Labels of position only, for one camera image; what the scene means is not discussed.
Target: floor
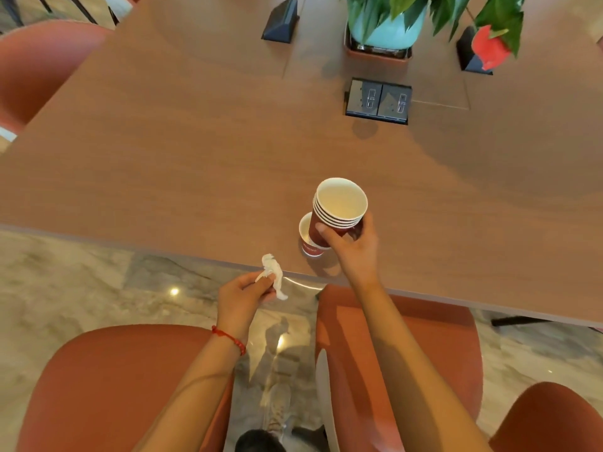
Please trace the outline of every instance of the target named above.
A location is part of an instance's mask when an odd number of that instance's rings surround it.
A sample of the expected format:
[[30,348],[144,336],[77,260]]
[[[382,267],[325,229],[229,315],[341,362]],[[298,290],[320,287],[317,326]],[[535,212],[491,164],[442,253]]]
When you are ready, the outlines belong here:
[[[81,0],[113,27],[103,0]],[[38,0],[18,0],[26,23],[47,19]],[[48,0],[57,17],[84,20],[69,0]],[[568,0],[598,40],[601,0]],[[13,28],[0,10],[0,30]],[[0,144],[0,154],[8,147]],[[237,271],[190,259],[164,258],[95,245],[0,231],[0,452],[14,450],[28,398],[52,354],[71,338],[119,324],[188,324],[209,328],[218,287]],[[320,285],[285,281],[286,302],[260,309],[249,358],[236,367],[226,451],[262,423],[267,391],[292,387],[290,414],[309,428],[321,424],[313,380],[315,294]],[[536,324],[500,330],[493,316],[473,311],[484,362],[479,427],[492,435],[517,396],[538,381],[555,381],[582,395],[603,415],[603,334],[580,326]],[[309,451],[286,437],[289,452]]]

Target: plant tray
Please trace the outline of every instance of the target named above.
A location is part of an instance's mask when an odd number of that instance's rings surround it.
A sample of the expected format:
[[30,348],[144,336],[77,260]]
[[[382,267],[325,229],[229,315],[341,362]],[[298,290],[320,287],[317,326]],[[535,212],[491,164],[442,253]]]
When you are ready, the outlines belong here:
[[345,22],[343,47],[349,55],[354,57],[377,58],[397,63],[404,63],[412,58],[412,47],[408,49],[382,49],[381,47],[364,46],[357,43],[350,35],[347,22]]

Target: white tissue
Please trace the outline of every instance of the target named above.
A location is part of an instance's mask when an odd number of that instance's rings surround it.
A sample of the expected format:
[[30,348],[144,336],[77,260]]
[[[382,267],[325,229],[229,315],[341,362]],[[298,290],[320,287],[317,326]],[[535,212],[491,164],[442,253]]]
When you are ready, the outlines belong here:
[[256,282],[260,279],[260,277],[268,277],[271,274],[274,274],[275,280],[273,287],[276,290],[276,298],[278,299],[287,299],[289,298],[285,295],[281,290],[281,285],[283,283],[283,270],[280,268],[279,262],[276,261],[273,254],[266,254],[262,257],[262,265],[264,266],[264,271],[258,278]]

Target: red bracelet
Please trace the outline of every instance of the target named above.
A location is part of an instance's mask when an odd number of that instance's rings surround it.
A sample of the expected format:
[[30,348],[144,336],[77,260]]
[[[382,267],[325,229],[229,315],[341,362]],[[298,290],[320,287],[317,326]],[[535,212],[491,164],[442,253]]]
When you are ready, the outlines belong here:
[[220,330],[217,326],[212,326],[212,333],[217,334],[218,336],[226,336],[227,338],[229,338],[233,343],[235,343],[239,347],[239,349],[241,349],[241,357],[243,357],[243,355],[247,353],[247,348],[245,347],[245,344],[243,344],[237,338],[230,336],[230,334],[226,333],[225,331]]

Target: person's right arm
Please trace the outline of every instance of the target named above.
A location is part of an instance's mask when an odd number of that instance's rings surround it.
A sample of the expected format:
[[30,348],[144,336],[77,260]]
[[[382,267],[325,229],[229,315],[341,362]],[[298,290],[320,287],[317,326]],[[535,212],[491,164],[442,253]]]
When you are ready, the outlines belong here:
[[371,213],[365,215],[362,235],[354,242],[320,223],[317,229],[337,254],[362,305],[405,451],[492,452],[382,287]]

